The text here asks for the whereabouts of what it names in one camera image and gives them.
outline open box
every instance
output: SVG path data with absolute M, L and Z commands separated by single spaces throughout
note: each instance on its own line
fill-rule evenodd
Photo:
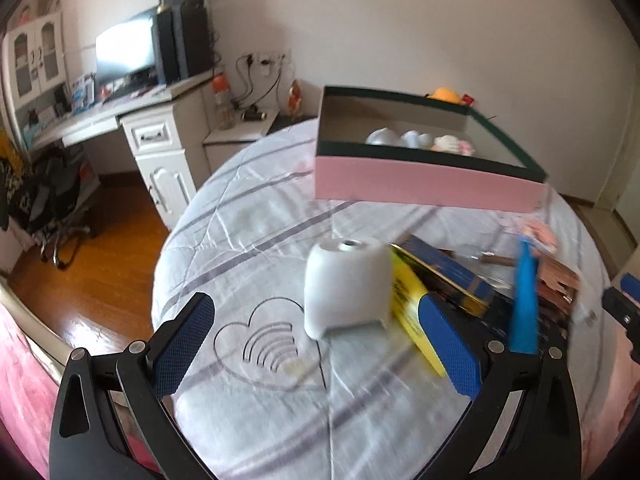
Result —
M 474 156 L 366 144 L 380 128 L 468 140 Z M 473 108 L 412 94 L 325 87 L 316 147 L 315 196 L 530 212 L 546 173 Z

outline yellow hat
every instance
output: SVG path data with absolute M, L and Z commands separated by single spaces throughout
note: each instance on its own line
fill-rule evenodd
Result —
M 429 96 L 431 99 L 437 99 L 438 101 L 446 101 L 448 103 L 453 103 L 459 105 L 462 100 L 460 95 L 449 88 L 440 87 L 437 88 L 436 91 Z

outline monitor screen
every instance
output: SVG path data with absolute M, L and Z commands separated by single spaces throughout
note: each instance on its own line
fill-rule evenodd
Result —
M 98 85 L 156 65 L 152 35 L 152 16 L 156 9 L 140 12 L 95 39 Z

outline yellow wrapper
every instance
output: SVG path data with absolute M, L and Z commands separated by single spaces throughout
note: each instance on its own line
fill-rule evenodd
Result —
M 420 352 L 427 358 L 440 377 L 447 373 L 431 346 L 418 321 L 418 303 L 428 291 L 411 267 L 392 252 L 394 261 L 394 290 L 392 305 L 394 315 Z

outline heart design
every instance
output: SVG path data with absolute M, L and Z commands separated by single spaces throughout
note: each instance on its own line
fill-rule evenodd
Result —
M 305 333 L 302 306 L 289 298 L 264 300 L 247 323 L 226 324 L 213 348 L 227 372 L 253 386 L 326 390 L 318 342 Z

